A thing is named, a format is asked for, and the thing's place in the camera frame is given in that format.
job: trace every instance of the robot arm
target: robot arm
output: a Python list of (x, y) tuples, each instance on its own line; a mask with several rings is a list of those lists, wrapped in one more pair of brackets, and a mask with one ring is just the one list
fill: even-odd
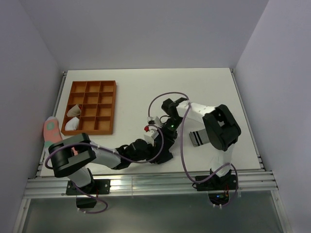
[[(88, 163), (104, 165), (111, 169), (129, 167), (131, 162), (119, 155), (132, 162), (147, 160), (150, 163), (161, 164), (169, 161), (173, 157), (170, 148), (177, 138), (176, 130), (189, 107), (188, 104), (189, 101), (186, 98), (180, 98), (176, 101), (165, 100), (161, 108), (169, 116), (167, 121), (162, 124), (158, 117), (149, 117), (148, 123), (158, 126), (157, 130), (145, 128), (144, 140), (137, 139), (130, 145), (123, 145), (116, 149), (99, 150), (99, 146), (90, 141), (85, 133), (51, 145), (49, 147), (50, 154), (63, 146), (75, 143), (94, 145), (93, 147), (81, 145), (74, 146), (74, 148), (68, 147), (55, 153), (51, 157), (55, 177), (67, 176), (82, 191), (90, 193), (90, 190), (94, 189), (94, 180), (90, 170), (84, 167)], [(225, 105), (210, 107), (191, 103), (187, 118), (204, 124), (207, 137), (218, 152), (218, 155), (213, 158), (211, 172), (225, 163), (230, 163), (232, 150), (241, 130), (229, 109)], [(221, 178), (229, 173), (231, 174), (230, 168), (224, 167), (217, 172), (217, 176)]]

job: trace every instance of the gray wall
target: gray wall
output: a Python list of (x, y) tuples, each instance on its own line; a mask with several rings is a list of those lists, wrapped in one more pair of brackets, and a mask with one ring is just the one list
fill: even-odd
[(63, 69), (235, 67), (268, 0), (20, 0)]
[(311, 1), (271, 0), (236, 67), (259, 151), (294, 232), (311, 228)]
[(12, 230), (61, 73), (17, 0), (0, 1), (0, 232)]

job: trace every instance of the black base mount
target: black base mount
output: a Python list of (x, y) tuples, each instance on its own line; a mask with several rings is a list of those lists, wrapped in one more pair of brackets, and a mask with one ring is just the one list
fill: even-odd
[[(93, 194), (93, 195), (109, 194), (110, 180), (109, 179), (94, 180), (94, 183), (92, 186), (93, 187), (89, 189), (87, 194)], [(81, 195), (81, 193), (73, 185), (72, 181), (68, 181), (67, 183), (66, 195), (68, 196)], [(97, 201), (92, 198), (77, 198), (76, 199), (76, 206), (79, 209), (94, 208), (96, 203)]]
[[(196, 181), (201, 181), (207, 176), (196, 176)], [(200, 184), (193, 184), (197, 191), (221, 191), (219, 193), (209, 193), (209, 200), (215, 205), (224, 205), (228, 203), (229, 190), (235, 190), (237, 187), (237, 177), (236, 175), (231, 174), (231, 170), (224, 176), (218, 177), (214, 175), (208, 181)]]

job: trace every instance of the brown compartment tray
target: brown compartment tray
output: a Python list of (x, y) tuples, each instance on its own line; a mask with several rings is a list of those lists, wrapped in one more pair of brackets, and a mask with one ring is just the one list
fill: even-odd
[[(112, 134), (116, 87), (115, 81), (72, 82), (61, 129), (62, 134)], [(76, 104), (81, 106), (78, 130), (65, 131), (66, 123), (72, 118), (67, 117), (67, 112)]]

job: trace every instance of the white table surface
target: white table surface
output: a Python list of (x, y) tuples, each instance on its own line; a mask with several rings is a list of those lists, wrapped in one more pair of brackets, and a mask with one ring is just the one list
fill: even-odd
[[(70, 70), (67, 73), (56, 117), (59, 127), (63, 123), (66, 105), (73, 81), (115, 80), (117, 95), (114, 129), (112, 135), (90, 135), (94, 142), (109, 148), (130, 144), (143, 138), (147, 124), (148, 106), (159, 94), (178, 91), (186, 93), (191, 102), (207, 106), (228, 106), (242, 134), (234, 148), (232, 163), (237, 169), (260, 169), (255, 147), (242, 110), (237, 90), (228, 68), (180, 68), (180, 69), (118, 69), (118, 70)], [(179, 95), (167, 95), (156, 100), (151, 108), (152, 116), (162, 116), (163, 100), (173, 101)], [(203, 124), (187, 119), (184, 127), (184, 155), (188, 171), (207, 171), (216, 151), (211, 144), (193, 147), (189, 132), (203, 129)], [(111, 170), (105, 166), (88, 164), (93, 174), (141, 174), (182, 172), (179, 137), (171, 147), (174, 158), (157, 164), (131, 164), (123, 170)], [(42, 168), (41, 176), (53, 176), (53, 171)]]

